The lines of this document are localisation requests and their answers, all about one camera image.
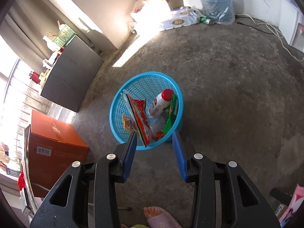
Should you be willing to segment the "blue plastic trash basket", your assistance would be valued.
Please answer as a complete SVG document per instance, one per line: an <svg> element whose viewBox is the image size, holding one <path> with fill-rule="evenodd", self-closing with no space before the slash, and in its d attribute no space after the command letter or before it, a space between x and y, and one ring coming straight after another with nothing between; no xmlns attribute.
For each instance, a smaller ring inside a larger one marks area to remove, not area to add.
<svg viewBox="0 0 304 228"><path fill-rule="evenodd" d="M172 134L175 130L180 131L183 124L183 95L180 87L174 79L170 76L160 72L145 72L136 75L126 81L116 93L110 107L109 121L110 128L119 143L125 143L128 140L129 133L123 128L122 115L130 117L131 114L122 97L122 92L127 91L130 96L138 100L146 100L146 110L152 104L153 99L156 98L164 89L171 89L174 91L178 100L178 110L175 122L172 124L171 130L159 140L153 140L145 147L139 139L137 143L137 151L144 151L158 147L164 143L172 140Z"/></svg>

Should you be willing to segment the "pink cartoon cushion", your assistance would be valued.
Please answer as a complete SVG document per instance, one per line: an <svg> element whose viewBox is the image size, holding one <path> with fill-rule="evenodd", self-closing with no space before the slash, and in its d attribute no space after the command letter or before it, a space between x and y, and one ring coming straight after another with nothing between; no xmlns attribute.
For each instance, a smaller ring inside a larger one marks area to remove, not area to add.
<svg viewBox="0 0 304 228"><path fill-rule="evenodd" d="M287 210L279 219L281 227L287 227L288 224L291 224L291 220L296 217L296 213L299 211L301 204L303 204L303 187L297 184Z"/></svg>

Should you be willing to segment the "red white drink bottle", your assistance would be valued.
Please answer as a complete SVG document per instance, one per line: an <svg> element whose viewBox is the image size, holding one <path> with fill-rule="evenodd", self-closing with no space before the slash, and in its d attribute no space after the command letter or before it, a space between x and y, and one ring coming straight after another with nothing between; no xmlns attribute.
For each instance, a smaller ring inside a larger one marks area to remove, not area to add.
<svg viewBox="0 0 304 228"><path fill-rule="evenodd" d="M162 112L169 106L174 91L172 89L164 89L157 97L153 99L153 103L148 109L150 116L161 115Z"/></svg>

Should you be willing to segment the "orange cardboard box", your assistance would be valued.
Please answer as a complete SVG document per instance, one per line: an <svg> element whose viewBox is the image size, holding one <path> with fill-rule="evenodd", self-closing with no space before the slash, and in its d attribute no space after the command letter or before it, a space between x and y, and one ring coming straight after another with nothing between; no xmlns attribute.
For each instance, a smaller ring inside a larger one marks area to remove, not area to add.
<svg viewBox="0 0 304 228"><path fill-rule="evenodd" d="M89 147L72 126L33 110L26 142L30 183L51 189L72 162L84 162Z"/></svg>

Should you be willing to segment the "red snack wrapper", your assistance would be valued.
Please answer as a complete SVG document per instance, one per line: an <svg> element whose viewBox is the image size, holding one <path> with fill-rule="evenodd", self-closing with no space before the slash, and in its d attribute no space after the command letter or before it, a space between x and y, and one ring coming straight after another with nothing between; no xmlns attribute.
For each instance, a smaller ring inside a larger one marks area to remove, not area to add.
<svg viewBox="0 0 304 228"><path fill-rule="evenodd" d="M145 99L134 99L129 93L125 94L128 105L131 110L133 119L137 125L137 131L140 139L145 147L147 147L152 140L152 133L147 121L147 115L145 112L146 100Z"/></svg>

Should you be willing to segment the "red kettle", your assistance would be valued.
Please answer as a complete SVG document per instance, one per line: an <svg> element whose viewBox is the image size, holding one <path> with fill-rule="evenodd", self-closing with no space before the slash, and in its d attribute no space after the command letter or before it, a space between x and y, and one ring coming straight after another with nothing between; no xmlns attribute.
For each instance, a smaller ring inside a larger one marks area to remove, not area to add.
<svg viewBox="0 0 304 228"><path fill-rule="evenodd" d="M40 75L38 74L38 73L36 73L36 72L30 72L30 74L29 74L29 77L30 77L30 79L34 82L34 83L36 83L36 84L40 84Z"/></svg>

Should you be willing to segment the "pack of tissue rolls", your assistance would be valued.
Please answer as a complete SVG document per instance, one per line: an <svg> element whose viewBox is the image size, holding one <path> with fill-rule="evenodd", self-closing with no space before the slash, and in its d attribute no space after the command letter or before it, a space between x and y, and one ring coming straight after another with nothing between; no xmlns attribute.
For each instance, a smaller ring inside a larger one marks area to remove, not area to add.
<svg viewBox="0 0 304 228"><path fill-rule="evenodd" d="M159 30L169 30L178 27L191 26L200 23L198 15L195 13L193 7L182 7L173 10L169 15L159 24Z"/></svg>

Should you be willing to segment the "dark grey cabinet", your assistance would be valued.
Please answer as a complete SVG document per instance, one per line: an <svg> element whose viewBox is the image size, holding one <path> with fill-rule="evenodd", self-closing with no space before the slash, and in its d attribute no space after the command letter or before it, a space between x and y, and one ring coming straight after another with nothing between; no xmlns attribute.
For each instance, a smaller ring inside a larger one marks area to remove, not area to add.
<svg viewBox="0 0 304 228"><path fill-rule="evenodd" d="M48 74L40 95L78 112L103 59L75 36Z"/></svg>

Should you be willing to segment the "empty blue water jug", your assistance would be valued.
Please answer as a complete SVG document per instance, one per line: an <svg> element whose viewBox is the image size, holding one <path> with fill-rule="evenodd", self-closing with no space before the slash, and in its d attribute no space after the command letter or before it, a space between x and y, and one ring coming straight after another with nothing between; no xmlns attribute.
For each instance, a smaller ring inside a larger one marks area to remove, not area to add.
<svg viewBox="0 0 304 228"><path fill-rule="evenodd" d="M216 24L232 25L235 21L232 0L200 0L202 14Z"/></svg>

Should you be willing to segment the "green potato chip bag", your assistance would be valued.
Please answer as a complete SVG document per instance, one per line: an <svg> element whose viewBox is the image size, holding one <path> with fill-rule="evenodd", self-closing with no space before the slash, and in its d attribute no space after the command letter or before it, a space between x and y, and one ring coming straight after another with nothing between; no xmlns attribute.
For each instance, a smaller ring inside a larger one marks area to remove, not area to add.
<svg viewBox="0 0 304 228"><path fill-rule="evenodd" d="M168 134L168 132L171 130L176 120L177 113L178 113L178 98L175 94L173 94L172 100L170 101L169 104L168 114L166 117L164 128L156 133L155 135L156 140L160 140L162 137L164 137L164 135Z"/></svg>

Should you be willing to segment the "grey curtain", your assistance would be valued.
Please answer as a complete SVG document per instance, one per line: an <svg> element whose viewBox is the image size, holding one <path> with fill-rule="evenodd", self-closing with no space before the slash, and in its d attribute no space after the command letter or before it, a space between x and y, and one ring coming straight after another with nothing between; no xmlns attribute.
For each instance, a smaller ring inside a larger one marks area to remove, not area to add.
<svg viewBox="0 0 304 228"><path fill-rule="evenodd" d="M40 73L43 60L52 54L43 37L58 31L58 21L71 27L94 52L101 53L85 32L49 0L16 0L1 24L1 37L21 60Z"/></svg>

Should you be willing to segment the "green drink can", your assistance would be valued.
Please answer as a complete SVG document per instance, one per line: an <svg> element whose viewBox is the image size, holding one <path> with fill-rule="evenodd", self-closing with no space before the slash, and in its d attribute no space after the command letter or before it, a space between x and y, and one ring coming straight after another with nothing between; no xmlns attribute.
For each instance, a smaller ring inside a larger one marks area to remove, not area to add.
<svg viewBox="0 0 304 228"><path fill-rule="evenodd" d="M210 26L214 25L214 21L208 17L202 16L202 17L200 17L200 21L206 25L210 25Z"/></svg>

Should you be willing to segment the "white water dispenser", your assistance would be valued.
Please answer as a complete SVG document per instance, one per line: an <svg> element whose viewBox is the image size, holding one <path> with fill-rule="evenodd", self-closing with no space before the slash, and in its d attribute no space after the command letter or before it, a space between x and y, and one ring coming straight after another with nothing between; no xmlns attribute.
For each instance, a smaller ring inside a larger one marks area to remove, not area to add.
<svg viewBox="0 0 304 228"><path fill-rule="evenodd" d="M303 14L287 0L281 0L279 29L289 46L303 52Z"/></svg>

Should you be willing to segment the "red packet on table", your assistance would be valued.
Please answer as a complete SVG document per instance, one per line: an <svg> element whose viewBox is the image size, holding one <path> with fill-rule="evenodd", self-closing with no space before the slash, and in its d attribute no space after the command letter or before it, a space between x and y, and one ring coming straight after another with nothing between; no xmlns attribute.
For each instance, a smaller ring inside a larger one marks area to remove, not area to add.
<svg viewBox="0 0 304 228"><path fill-rule="evenodd" d="M22 191L22 189L26 187L23 171L21 171L19 174L17 185L18 185L19 191Z"/></svg>

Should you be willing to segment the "small orange snack packet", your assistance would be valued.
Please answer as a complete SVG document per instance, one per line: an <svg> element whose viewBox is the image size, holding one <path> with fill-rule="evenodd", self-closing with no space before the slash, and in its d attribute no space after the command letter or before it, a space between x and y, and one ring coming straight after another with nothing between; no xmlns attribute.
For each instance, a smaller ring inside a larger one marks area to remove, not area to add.
<svg viewBox="0 0 304 228"><path fill-rule="evenodd" d="M123 121L124 130L126 132L131 133L131 132L138 131L136 122L132 118L127 117L126 115L122 114L122 121Z"/></svg>

